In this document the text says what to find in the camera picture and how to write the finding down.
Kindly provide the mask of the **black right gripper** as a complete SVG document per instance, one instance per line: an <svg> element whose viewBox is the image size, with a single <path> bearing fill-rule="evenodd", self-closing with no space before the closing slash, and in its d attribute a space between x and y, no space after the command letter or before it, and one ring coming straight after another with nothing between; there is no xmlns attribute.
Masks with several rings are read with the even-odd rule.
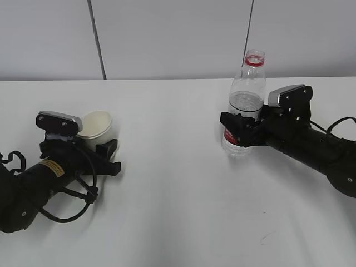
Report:
<svg viewBox="0 0 356 267"><path fill-rule="evenodd" d="M261 117L242 117L229 112L220 114L220 123L228 132L226 139L241 147L265 146L267 140L290 141L301 130L310 127L310 104L293 107L264 106Z"/></svg>

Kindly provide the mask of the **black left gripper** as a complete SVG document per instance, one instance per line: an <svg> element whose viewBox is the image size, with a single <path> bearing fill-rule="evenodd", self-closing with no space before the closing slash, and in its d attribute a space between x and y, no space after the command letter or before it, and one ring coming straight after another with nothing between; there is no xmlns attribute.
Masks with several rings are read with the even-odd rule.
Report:
<svg viewBox="0 0 356 267"><path fill-rule="evenodd" d="M121 171L121 163L114 161L118 139L97 144L95 151L78 140L44 140L39 148L39 178L95 177L96 174L116 176Z"/></svg>

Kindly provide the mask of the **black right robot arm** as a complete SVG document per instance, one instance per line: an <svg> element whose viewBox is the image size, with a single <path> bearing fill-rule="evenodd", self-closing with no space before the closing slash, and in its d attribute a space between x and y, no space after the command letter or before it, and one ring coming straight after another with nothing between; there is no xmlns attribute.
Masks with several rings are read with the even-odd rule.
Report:
<svg viewBox="0 0 356 267"><path fill-rule="evenodd" d="M298 112L264 105L258 120L222 112L221 124L242 147L270 146L325 175L344 195L355 197L355 141L312 128L310 107Z"/></svg>

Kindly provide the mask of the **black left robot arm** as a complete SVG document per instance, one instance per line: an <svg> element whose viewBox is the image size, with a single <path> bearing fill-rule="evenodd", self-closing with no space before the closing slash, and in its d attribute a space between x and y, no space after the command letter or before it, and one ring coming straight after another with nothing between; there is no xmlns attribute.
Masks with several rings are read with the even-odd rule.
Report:
<svg viewBox="0 0 356 267"><path fill-rule="evenodd" d="M98 176L116 176L120 162L111 159L118 148L112 139L89 149L82 141L47 140L40 144L41 161L26 168L26 159L12 151L1 159L1 231L27 229L37 214L57 223L81 217L98 197ZM57 193L82 199L83 209L69 218L59 218L44 209Z"/></svg>

